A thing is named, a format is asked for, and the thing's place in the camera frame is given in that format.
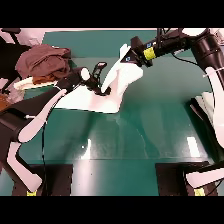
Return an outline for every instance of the black chair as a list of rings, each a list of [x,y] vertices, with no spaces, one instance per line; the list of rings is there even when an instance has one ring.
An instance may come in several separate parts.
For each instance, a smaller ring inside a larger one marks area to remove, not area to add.
[[[16,35],[19,34],[21,29],[19,28],[3,28],[2,32],[7,32],[11,35],[15,44],[6,43],[6,41],[0,37],[0,78],[8,79],[8,82],[0,90],[0,93],[9,94],[6,90],[9,85],[14,82],[18,77],[22,80],[22,77],[15,70],[15,66],[21,54],[28,51],[31,47],[27,45],[20,45]]]

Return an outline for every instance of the yellow tape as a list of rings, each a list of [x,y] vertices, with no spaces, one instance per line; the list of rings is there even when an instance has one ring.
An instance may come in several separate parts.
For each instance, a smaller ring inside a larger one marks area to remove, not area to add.
[[[145,58],[147,60],[151,60],[153,58],[156,58],[155,52],[153,50],[153,47],[150,47],[150,48],[144,50],[144,55],[145,55]]]
[[[30,193],[29,191],[26,192],[26,196],[37,196],[37,191]]]
[[[194,189],[195,196],[205,196],[204,188]]]

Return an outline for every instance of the yellow sticker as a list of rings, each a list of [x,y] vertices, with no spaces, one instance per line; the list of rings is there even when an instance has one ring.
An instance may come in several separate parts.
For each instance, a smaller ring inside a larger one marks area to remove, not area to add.
[[[204,188],[194,189],[195,196],[205,196]]]
[[[144,55],[145,55],[145,58],[147,60],[151,60],[153,58],[156,58],[155,52],[153,50],[153,47],[150,47],[150,48],[144,50]]]
[[[37,196],[37,191],[34,191],[34,192],[29,192],[29,191],[27,191],[26,192],[26,196]]]

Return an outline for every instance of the glossy table surface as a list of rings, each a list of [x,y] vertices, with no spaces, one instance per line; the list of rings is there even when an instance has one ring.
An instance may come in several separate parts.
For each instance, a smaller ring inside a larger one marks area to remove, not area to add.
[[[114,48],[118,54],[125,38],[128,43],[139,31],[130,31],[128,35],[122,32],[126,31],[49,33],[44,43],[68,47],[72,52],[76,47],[74,63],[90,71],[96,63],[107,62],[103,80],[118,59]],[[149,33],[148,39],[155,36],[154,31],[142,31],[144,41],[145,32]],[[92,50],[88,56],[82,45],[91,37],[98,42],[88,43],[87,48]],[[97,51],[96,46],[105,41],[111,42],[111,50]],[[180,56],[194,60],[190,52]],[[143,68],[144,76],[128,87],[117,114],[53,110],[45,131],[45,159],[46,163],[73,163],[71,195],[158,195],[156,162],[213,162],[215,149],[187,104],[190,98],[211,91],[208,79],[202,78],[198,67],[170,55],[154,60],[153,64]],[[25,98],[49,88],[28,90]],[[42,164],[41,132],[21,147],[20,156],[27,163]],[[10,195],[12,185],[3,171],[0,195]]]

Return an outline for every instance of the white wall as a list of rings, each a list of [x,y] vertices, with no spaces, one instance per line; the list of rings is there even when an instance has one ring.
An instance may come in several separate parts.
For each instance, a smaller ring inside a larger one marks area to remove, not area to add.
[[[54,31],[82,31],[82,30],[155,30],[156,28],[21,28],[21,33],[17,35],[21,44],[31,45],[29,40],[36,38],[42,43],[45,32]],[[0,31],[2,36],[8,43],[14,43],[8,33]]]

